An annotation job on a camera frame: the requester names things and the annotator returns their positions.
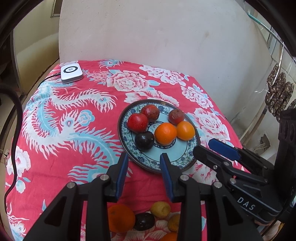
plate rim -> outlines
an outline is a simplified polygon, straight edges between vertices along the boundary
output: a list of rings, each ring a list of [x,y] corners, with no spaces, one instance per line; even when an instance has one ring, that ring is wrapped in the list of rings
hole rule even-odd
[[[162,105],[171,107],[173,109],[178,109],[178,110],[181,110],[181,109],[179,109],[178,107],[176,107],[176,106],[174,106],[172,104],[169,104],[169,103],[167,103],[165,101],[155,100],[155,99],[144,99],[144,100],[135,101],[135,102],[129,104],[127,107],[125,107],[124,110],[121,112],[121,114],[119,116],[119,119],[118,119],[118,123],[117,123],[118,137],[119,137],[119,140],[120,140],[120,143],[121,143],[122,147],[124,148],[125,152],[128,154],[129,158],[132,159],[137,165],[141,166],[145,170],[148,170],[148,171],[153,172],[153,173],[161,174],[161,170],[156,170],[156,169],[150,168],[150,167],[148,167],[146,165],[143,165],[141,162],[139,162],[137,158],[135,158],[133,155],[130,154],[130,150],[127,148],[127,146],[125,145],[125,143],[123,141],[123,136],[122,136],[122,131],[121,131],[122,130],[121,123],[123,121],[123,118],[124,118],[125,114],[128,112],[129,109],[133,108],[134,106],[136,106],[138,104],[143,104],[143,103],[162,104]],[[184,113],[184,115],[185,115],[186,121],[188,121],[190,124],[193,125],[194,130],[195,130],[195,135],[197,136],[197,145],[200,145],[200,136],[198,134],[198,131],[197,131],[194,123],[191,121],[191,119],[185,113]],[[193,157],[191,162],[189,162],[189,164],[185,168],[182,168],[181,171],[184,172],[184,171],[188,170],[190,167],[192,167],[194,165],[194,163],[196,161],[197,161],[196,158]]]

blue gripper pad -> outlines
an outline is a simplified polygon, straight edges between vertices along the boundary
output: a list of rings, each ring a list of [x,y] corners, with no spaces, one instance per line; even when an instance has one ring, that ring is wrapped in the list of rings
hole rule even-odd
[[[119,171],[119,175],[118,175],[117,182],[116,182],[116,194],[115,194],[115,197],[117,198],[117,200],[122,195],[124,181],[126,179],[126,172],[128,171],[128,155],[127,155],[127,153],[122,154],[120,156],[118,162],[120,162],[122,158],[123,158],[122,166],[121,166],[121,169]]]
[[[167,197],[172,201],[174,198],[173,194],[173,182],[170,177],[168,167],[165,163],[165,157],[163,154],[160,155],[160,169],[161,169],[161,174],[163,176],[163,181],[165,183],[165,191],[167,194]]]
[[[217,139],[211,139],[209,141],[209,148],[232,161],[240,160],[241,158],[238,150]]]

apple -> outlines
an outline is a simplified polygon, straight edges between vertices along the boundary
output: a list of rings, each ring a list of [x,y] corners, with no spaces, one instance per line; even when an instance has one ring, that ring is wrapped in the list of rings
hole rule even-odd
[[[143,133],[148,126],[148,118],[142,113],[134,113],[128,118],[128,129],[135,133]]]
[[[144,106],[141,113],[147,116],[149,122],[156,121],[159,117],[159,109],[153,104]]]
[[[185,115],[183,111],[179,109],[172,110],[168,115],[168,121],[171,122],[173,125],[178,125],[181,121],[183,121]]]

orange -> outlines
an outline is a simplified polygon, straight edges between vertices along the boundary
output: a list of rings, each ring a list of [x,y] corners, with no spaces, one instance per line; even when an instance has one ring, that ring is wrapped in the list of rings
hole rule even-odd
[[[108,208],[109,230],[112,232],[125,233],[134,227],[135,221],[133,211],[123,204],[115,204]]]
[[[181,121],[177,125],[177,137],[183,141],[191,140],[195,135],[195,129],[188,121]]]
[[[154,131],[154,137],[161,145],[169,145],[177,137],[177,129],[171,123],[162,123]]]
[[[177,241],[177,236],[175,232],[167,233],[160,241]]]

thick black cable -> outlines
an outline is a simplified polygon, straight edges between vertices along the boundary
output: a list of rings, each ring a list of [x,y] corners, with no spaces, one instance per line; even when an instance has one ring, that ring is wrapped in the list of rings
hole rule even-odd
[[[12,100],[12,102],[15,105],[16,111],[17,111],[17,125],[15,127],[15,133],[13,136],[12,146],[11,146],[11,162],[12,162],[12,167],[13,167],[13,182],[4,195],[4,207],[5,207],[5,212],[7,214],[6,198],[7,198],[7,195],[14,188],[14,186],[17,182],[17,166],[15,163],[15,150],[17,148],[17,141],[18,141],[18,137],[20,135],[20,131],[22,128],[22,103],[20,102],[20,99],[19,99],[17,93],[13,89],[11,89],[10,87],[8,87],[6,85],[3,85],[3,84],[0,85],[0,93],[6,94]]]
[[[52,78],[52,77],[56,77],[56,76],[58,76],[58,75],[61,75],[61,73],[56,73],[56,74],[53,74],[53,75],[51,75],[51,76],[47,76],[44,80],[42,80],[42,81],[40,82],[40,84],[38,85],[37,89],[39,88],[39,86],[40,86],[45,80],[50,79],[50,78]]]

